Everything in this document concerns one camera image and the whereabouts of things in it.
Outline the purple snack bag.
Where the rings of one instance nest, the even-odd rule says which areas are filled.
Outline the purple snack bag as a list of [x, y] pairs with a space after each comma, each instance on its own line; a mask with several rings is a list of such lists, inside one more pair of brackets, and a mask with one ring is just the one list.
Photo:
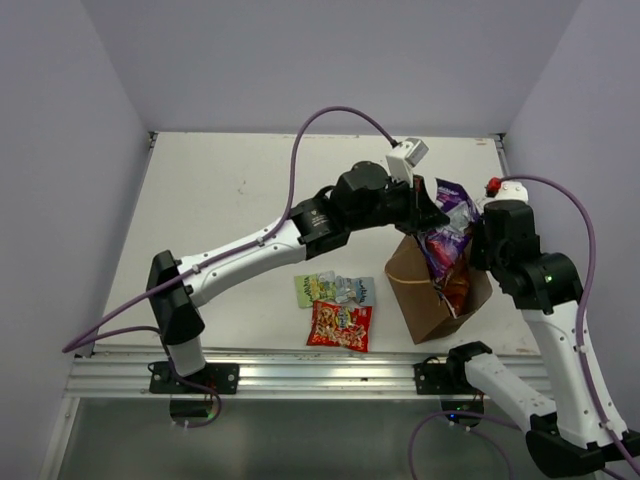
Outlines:
[[435, 204], [449, 223], [420, 233], [417, 239], [432, 280], [443, 284], [471, 241], [480, 214], [462, 185], [440, 178], [436, 184]]

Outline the red Doritos chip bag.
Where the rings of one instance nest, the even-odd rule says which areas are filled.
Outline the red Doritos chip bag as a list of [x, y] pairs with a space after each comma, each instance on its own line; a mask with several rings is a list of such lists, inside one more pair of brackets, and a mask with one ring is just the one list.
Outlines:
[[466, 256], [462, 254], [445, 276], [438, 281], [440, 294], [447, 302], [452, 316], [457, 317], [463, 313], [470, 287], [468, 262]]

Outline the brown paper bag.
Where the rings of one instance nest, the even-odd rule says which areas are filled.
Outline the brown paper bag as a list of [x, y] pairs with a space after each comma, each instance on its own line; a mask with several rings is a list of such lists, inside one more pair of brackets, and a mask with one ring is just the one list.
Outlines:
[[406, 237], [400, 242], [386, 262], [384, 273], [414, 344], [456, 333], [492, 296], [493, 288], [488, 275], [468, 267], [470, 291], [463, 313], [455, 317], [441, 296], [438, 284], [432, 280], [416, 240]]

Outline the pale blue snack packet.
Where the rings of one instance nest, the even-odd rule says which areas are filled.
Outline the pale blue snack packet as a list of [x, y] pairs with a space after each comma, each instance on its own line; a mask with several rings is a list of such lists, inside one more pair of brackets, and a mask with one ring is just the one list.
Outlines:
[[375, 305], [375, 283], [373, 277], [335, 278], [334, 301], [339, 304], [355, 303], [363, 307]]

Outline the red mixed snack bag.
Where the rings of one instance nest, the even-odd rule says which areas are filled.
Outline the red mixed snack bag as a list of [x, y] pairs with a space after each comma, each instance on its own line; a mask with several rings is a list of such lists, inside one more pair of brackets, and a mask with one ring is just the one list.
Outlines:
[[350, 307], [315, 301], [307, 346], [341, 347], [359, 353], [369, 351], [373, 308]]

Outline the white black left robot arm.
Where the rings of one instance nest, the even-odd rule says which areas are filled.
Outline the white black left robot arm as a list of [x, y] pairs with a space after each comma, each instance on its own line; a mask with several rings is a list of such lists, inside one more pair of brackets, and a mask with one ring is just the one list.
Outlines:
[[351, 233], [394, 226], [416, 235], [448, 224], [427, 193], [422, 176], [390, 176], [380, 165], [358, 162], [282, 218], [225, 247], [177, 259], [165, 250], [151, 263], [147, 292], [172, 379], [185, 392], [208, 379], [199, 308], [217, 295], [267, 271], [345, 246]]

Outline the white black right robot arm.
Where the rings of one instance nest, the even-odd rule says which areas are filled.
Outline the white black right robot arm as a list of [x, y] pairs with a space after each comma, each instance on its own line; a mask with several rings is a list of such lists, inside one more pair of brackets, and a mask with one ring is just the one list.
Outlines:
[[584, 294], [576, 267], [564, 254], [541, 251], [532, 208], [520, 200], [486, 204], [471, 262], [512, 297], [535, 338], [552, 395], [531, 388], [481, 342], [450, 350], [449, 387], [487, 394], [524, 433], [532, 460], [549, 478], [637, 458], [639, 435], [617, 412], [597, 367], [579, 309]]

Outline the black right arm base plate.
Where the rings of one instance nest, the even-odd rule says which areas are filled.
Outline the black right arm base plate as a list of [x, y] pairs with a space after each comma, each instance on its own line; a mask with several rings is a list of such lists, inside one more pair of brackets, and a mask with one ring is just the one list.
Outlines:
[[414, 385], [418, 395], [454, 395], [459, 388], [454, 385], [444, 360], [429, 356], [413, 365]]

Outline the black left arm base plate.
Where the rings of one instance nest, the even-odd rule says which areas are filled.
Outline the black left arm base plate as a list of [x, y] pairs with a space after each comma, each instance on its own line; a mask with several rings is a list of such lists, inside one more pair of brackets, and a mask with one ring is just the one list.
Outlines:
[[240, 379], [237, 363], [207, 363], [205, 368], [184, 380], [172, 373], [168, 361], [147, 365], [151, 374], [149, 392], [152, 394], [204, 394], [205, 388], [221, 395], [234, 395]]

